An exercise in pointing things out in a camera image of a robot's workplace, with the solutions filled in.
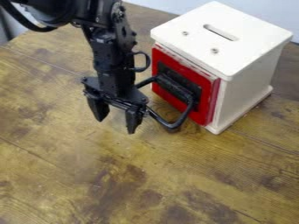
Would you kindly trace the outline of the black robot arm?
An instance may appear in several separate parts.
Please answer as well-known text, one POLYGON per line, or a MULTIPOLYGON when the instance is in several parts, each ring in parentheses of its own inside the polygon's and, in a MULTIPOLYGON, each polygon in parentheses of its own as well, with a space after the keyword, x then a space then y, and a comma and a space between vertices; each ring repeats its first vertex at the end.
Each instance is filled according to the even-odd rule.
POLYGON ((84 33, 93 54, 94 77, 81 80, 94 118, 102 121, 112 106, 125 111, 128 133, 143 121, 148 98, 134 85, 136 32, 126 21, 121 0, 0 0, 0 7, 34 32, 70 24, 84 33))

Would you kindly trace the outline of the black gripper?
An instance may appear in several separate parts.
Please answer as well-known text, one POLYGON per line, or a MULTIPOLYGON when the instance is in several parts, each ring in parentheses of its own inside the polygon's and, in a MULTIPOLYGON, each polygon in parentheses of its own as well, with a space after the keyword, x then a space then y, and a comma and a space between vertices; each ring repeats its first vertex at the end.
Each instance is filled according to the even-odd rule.
POLYGON ((149 67, 149 57, 144 52, 133 52, 136 33, 116 34, 108 30, 84 31, 93 55, 96 77, 81 80, 88 106, 98 122, 113 106, 125 111, 128 134, 136 133, 147 113, 148 98, 137 90, 136 73, 149 67))

